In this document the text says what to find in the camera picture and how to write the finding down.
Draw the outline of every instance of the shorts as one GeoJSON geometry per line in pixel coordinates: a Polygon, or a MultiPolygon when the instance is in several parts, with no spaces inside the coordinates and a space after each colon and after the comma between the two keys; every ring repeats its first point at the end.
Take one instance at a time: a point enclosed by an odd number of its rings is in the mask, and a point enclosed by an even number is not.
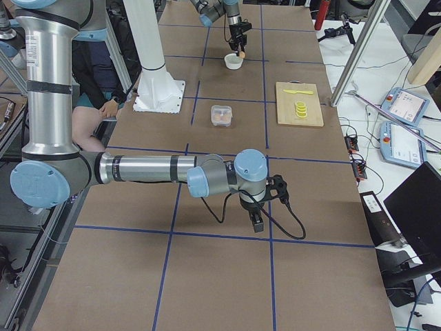
{"type": "MultiPolygon", "coordinates": [[[[112,98],[112,93],[111,92],[103,92],[103,96],[105,97],[106,100],[109,101],[112,98]]],[[[95,108],[94,105],[92,105],[92,102],[90,102],[89,97],[86,93],[83,93],[78,98],[78,101],[77,101],[75,107],[78,107],[78,106],[95,108]]],[[[118,109],[121,109],[122,107],[124,107],[124,103],[120,103],[118,106],[118,109]]]]}

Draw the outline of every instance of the black tripod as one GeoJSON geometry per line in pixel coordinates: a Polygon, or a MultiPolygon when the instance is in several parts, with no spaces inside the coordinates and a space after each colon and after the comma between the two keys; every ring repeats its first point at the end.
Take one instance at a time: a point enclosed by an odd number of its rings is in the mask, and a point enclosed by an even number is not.
{"type": "Polygon", "coordinates": [[[349,25],[349,23],[358,24],[359,22],[355,22],[353,19],[350,19],[347,16],[346,12],[342,13],[341,19],[342,19],[342,22],[343,22],[343,26],[340,26],[337,29],[334,29],[334,28],[325,29],[325,35],[318,39],[319,43],[322,40],[324,40],[324,39],[335,38],[335,37],[338,37],[338,36],[347,35],[347,37],[349,38],[349,42],[352,45],[356,44],[356,40],[353,37],[352,28],[349,25]]]}

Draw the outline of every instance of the red object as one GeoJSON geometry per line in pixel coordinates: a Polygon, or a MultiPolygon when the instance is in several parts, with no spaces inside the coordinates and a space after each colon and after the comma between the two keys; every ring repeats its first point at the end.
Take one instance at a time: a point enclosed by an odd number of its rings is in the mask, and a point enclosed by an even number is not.
{"type": "Polygon", "coordinates": [[[326,19],[326,15],[328,13],[330,3],[331,0],[322,0],[322,2],[320,2],[320,7],[318,9],[318,14],[316,17],[316,23],[314,24],[314,29],[316,29],[316,31],[321,30],[323,21],[326,19]]]}

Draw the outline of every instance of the tablet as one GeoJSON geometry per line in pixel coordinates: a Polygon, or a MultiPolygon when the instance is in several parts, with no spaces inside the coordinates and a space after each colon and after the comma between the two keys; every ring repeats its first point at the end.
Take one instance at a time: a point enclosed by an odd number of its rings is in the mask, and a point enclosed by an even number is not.
{"type": "MultiPolygon", "coordinates": [[[[412,130],[424,136],[421,129],[412,130]]],[[[386,161],[415,169],[427,161],[426,144],[394,122],[384,122],[380,134],[380,150],[386,161]]]]}
{"type": "Polygon", "coordinates": [[[408,126],[417,126],[428,106],[428,99],[402,88],[393,88],[381,109],[408,126]]]}

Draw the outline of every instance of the wooden cutting board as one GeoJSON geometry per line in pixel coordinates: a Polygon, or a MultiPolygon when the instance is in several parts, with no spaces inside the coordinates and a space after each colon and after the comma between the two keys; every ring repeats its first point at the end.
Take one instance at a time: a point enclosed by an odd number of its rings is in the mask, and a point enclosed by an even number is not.
{"type": "Polygon", "coordinates": [[[289,126],[323,126],[322,108],[318,99],[316,84],[276,83],[277,123],[289,126]],[[313,94],[291,94],[283,90],[313,91],[313,94]],[[296,102],[307,105],[308,116],[301,119],[296,115],[296,102]]]}

